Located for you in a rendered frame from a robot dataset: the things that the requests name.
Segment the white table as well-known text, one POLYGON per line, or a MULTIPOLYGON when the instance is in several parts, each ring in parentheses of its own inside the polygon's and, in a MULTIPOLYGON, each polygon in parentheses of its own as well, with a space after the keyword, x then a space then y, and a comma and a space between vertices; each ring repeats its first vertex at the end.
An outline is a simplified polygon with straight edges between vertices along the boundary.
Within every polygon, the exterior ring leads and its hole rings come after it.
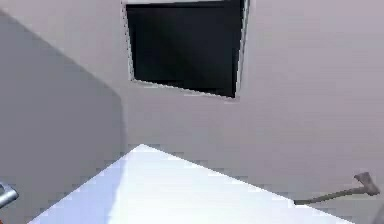
POLYGON ((353 224, 141 144, 27 224, 353 224))

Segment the grey metal cylinder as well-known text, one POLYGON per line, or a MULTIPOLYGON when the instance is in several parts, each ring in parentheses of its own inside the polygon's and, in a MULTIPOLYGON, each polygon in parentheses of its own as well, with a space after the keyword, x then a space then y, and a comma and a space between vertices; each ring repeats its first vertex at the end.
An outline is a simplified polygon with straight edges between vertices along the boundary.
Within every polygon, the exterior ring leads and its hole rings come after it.
POLYGON ((0 209, 2 209, 15 201, 19 197, 19 194, 13 187, 2 182, 0 182, 0 188, 3 190, 3 192, 0 193, 0 209))

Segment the black window with white frame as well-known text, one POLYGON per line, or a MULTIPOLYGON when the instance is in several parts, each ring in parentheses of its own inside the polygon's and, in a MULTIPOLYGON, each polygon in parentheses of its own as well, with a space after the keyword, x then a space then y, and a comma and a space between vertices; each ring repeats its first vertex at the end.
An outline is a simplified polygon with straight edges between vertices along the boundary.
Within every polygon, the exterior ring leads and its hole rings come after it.
POLYGON ((131 79, 234 99, 239 95, 250 0, 127 0, 131 79))

